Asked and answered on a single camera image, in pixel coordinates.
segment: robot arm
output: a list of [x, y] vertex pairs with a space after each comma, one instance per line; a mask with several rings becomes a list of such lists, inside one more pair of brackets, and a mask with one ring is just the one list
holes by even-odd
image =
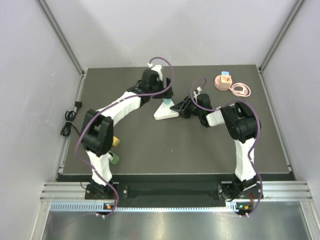
[[[155, 65], [149, 66], [150, 69], [146, 69], [143, 72], [142, 79], [137, 82], [133, 87], [130, 87], [120, 98], [111, 103], [110, 105], [117, 105], [109, 108], [99, 115], [92, 123], [87, 133], [84, 135], [82, 144], [90, 158], [91, 164], [95, 170], [92, 170], [92, 180], [94, 184], [106, 186], [96, 174], [96, 171], [109, 182], [112, 179], [112, 173], [109, 168], [109, 161], [112, 161], [113, 155], [110, 149], [113, 144], [114, 126], [123, 119], [126, 115], [142, 107], [145, 103], [149, 102], [150, 96], [135, 96], [137, 94], [149, 94], [156, 93], [164, 89], [162, 66]], [[166, 79], [167, 85], [170, 83], [170, 79]], [[152, 98], [171, 98], [173, 95], [170, 88], [166, 92], [160, 95], [155, 95]], [[82, 131], [87, 126], [88, 122], [102, 109], [97, 111], [89, 110], [84, 118], [82, 125]]]
[[239, 191], [246, 191], [257, 185], [256, 172], [250, 161], [254, 162], [254, 149], [249, 151], [257, 136], [257, 121], [250, 108], [241, 102], [222, 107], [205, 116], [208, 127], [225, 124], [235, 143], [237, 177]]
[[[194, 99], [198, 105], [212, 109], [210, 98], [207, 94], [200, 93], [201, 88], [194, 91]], [[224, 106], [215, 112], [208, 113], [197, 107], [190, 96], [182, 102], [170, 108], [180, 114], [183, 118], [190, 118], [192, 115], [198, 116], [200, 123], [205, 127], [213, 127], [225, 124], [230, 136], [234, 139], [236, 150], [236, 168], [234, 181], [234, 191], [244, 192], [257, 185], [256, 172], [250, 161], [254, 161], [254, 149], [248, 153], [253, 146], [257, 136], [257, 121], [251, 109], [241, 102]]]

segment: black table surface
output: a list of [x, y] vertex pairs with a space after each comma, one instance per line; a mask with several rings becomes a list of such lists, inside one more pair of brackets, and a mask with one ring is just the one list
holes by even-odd
[[[119, 98], [126, 89], [141, 79], [145, 67], [90, 68], [84, 82], [80, 109], [75, 126], [80, 130], [89, 109], [100, 109]], [[173, 83], [175, 104], [190, 92], [193, 82], [207, 77], [203, 93], [216, 108], [236, 100], [230, 91], [214, 87], [221, 71], [229, 71], [233, 83], [245, 83], [252, 91], [241, 98], [256, 109], [261, 121], [261, 138], [255, 148], [254, 162], [262, 173], [289, 172], [263, 85], [255, 65], [176, 66]], [[170, 69], [164, 68], [170, 77]], [[151, 99], [140, 109], [131, 112], [114, 127], [121, 145], [112, 148], [120, 163], [111, 166], [113, 174], [220, 174], [234, 173], [236, 148], [225, 125], [205, 128], [199, 119], [176, 117], [155, 120], [154, 113], [162, 100]], [[91, 174], [91, 169], [76, 158], [74, 150], [78, 135], [72, 130], [63, 174]], [[80, 155], [89, 160], [83, 147]]]

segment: green object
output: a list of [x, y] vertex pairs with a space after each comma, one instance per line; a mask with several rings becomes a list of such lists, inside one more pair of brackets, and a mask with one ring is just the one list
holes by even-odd
[[113, 153], [112, 151], [109, 151], [109, 153], [112, 155], [113, 159], [112, 161], [110, 161], [110, 163], [112, 165], [117, 165], [120, 162], [120, 158], [118, 157], [118, 155], [116, 155], [115, 153]]

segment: pink round object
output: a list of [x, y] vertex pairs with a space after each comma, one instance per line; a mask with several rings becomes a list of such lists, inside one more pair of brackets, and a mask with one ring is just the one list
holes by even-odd
[[228, 83], [226, 83], [226, 82], [221, 83], [221, 75], [218, 75], [215, 77], [214, 86], [217, 89], [219, 89], [221, 91], [227, 91], [231, 87], [231, 85], [232, 85], [232, 80], [231, 80], [231, 82], [228, 82]]

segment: gray wall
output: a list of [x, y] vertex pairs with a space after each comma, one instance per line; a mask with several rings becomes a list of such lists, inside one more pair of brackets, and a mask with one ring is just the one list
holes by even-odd
[[84, 68], [260, 65], [296, 0], [46, 0]]
[[297, 175], [320, 212], [320, 1], [307, 0], [265, 71]]
[[35, 0], [0, 9], [0, 239], [25, 240], [80, 76]]

